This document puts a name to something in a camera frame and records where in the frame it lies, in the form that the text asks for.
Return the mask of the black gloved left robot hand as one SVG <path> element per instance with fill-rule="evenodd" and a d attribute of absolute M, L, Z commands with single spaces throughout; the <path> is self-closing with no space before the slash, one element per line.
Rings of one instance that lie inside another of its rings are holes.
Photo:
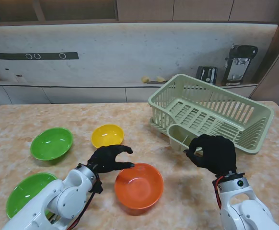
<path fill-rule="evenodd" d="M 132 148 L 125 145 L 110 145 L 98 148 L 87 161 L 86 166 L 95 174 L 120 171 L 123 169 L 133 168 L 134 163 L 117 162 L 116 157 L 122 152 L 132 154 Z"/>

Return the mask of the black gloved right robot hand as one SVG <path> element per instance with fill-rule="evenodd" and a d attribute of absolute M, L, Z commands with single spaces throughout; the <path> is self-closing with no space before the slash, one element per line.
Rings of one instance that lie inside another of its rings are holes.
<path fill-rule="evenodd" d="M 200 135 L 190 142 L 185 154 L 197 167 L 205 168 L 216 176 L 236 173 L 234 143 L 223 136 Z"/>

